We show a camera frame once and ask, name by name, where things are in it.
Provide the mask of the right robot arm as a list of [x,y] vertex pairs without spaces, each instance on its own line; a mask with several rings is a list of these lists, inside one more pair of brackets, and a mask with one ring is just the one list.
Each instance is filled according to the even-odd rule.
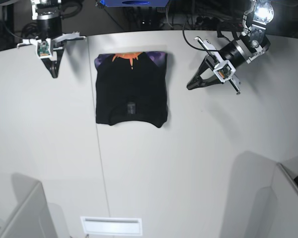
[[78,15],[82,3],[79,0],[32,0],[31,7],[38,36],[29,42],[35,46],[35,54],[51,76],[57,78],[67,42],[86,38],[79,32],[64,33],[62,29],[62,21]]

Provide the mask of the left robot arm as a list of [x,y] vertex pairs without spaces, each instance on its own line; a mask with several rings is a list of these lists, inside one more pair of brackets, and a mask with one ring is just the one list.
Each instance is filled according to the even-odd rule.
[[243,14],[240,34],[232,23],[219,23],[217,37],[228,41],[228,44],[220,50],[217,50],[209,40],[203,40],[198,36],[195,40],[202,47],[194,47],[188,42],[183,31],[183,38],[190,47],[207,53],[197,72],[188,82],[187,89],[193,90],[229,82],[239,95],[241,82],[236,76],[236,70],[242,64],[250,64],[268,51],[271,43],[265,33],[267,25],[273,18],[274,9],[270,0],[251,0],[249,9]]

